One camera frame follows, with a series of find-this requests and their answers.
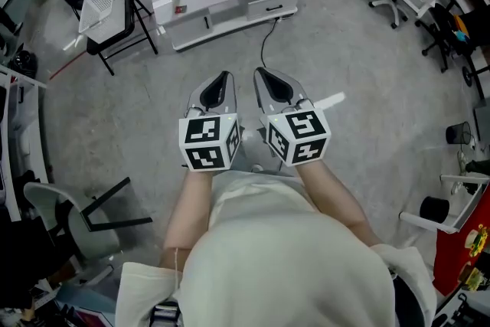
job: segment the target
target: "chair wheel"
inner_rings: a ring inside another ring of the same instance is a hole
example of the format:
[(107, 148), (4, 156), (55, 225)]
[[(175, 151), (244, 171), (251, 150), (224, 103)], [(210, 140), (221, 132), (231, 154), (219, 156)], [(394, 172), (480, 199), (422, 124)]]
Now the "chair wheel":
[(463, 67), (463, 68), (462, 68), (462, 78), (465, 80), (466, 85), (467, 85), (468, 87), (471, 87), (471, 85), (473, 85), (472, 75), (471, 75), (471, 73), (469, 72), (469, 70), (468, 70), (468, 68), (467, 68), (467, 67)]

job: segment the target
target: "white shirt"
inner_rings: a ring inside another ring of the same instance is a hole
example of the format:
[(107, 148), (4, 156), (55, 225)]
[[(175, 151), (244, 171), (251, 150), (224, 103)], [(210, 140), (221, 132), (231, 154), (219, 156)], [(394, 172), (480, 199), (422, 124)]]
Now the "white shirt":
[(124, 265), (116, 327), (148, 326), (153, 306), (170, 296), (185, 327), (392, 327), (387, 265), (414, 291), (430, 326), (436, 294), (417, 250), (369, 248), (304, 194), (295, 178), (218, 175), (209, 231), (183, 274)]

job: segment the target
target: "drawer handle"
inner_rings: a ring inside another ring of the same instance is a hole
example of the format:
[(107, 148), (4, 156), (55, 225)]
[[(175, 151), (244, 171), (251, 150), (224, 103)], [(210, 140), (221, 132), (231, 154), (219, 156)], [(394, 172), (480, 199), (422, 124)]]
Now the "drawer handle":
[(283, 5), (278, 5), (277, 7), (272, 7), (272, 8), (267, 7), (266, 11), (277, 10), (278, 8), (283, 8)]

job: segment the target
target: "black bucket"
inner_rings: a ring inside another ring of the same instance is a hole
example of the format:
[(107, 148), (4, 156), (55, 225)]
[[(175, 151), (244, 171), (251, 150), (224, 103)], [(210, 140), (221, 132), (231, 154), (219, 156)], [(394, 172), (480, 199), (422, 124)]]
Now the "black bucket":
[(439, 224), (444, 222), (449, 214), (449, 201), (446, 199), (427, 196), (420, 205), (420, 216)]
[(468, 122), (446, 128), (446, 141), (450, 145), (468, 145), (471, 142), (471, 138), (472, 130)]

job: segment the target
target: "white sleeve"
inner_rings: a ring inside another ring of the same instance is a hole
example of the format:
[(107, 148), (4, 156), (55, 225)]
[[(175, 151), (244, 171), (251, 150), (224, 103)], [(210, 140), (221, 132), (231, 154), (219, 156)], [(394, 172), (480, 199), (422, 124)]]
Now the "white sleeve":
[(151, 311), (175, 291), (181, 273), (170, 269), (124, 263), (116, 304), (117, 327), (147, 327)]
[(410, 287), (419, 300), (426, 327), (430, 327), (436, 315), (436, 290), (418, 249), (409, 247), (399, 250), (387, 244), (377, 244), (371, 249)]

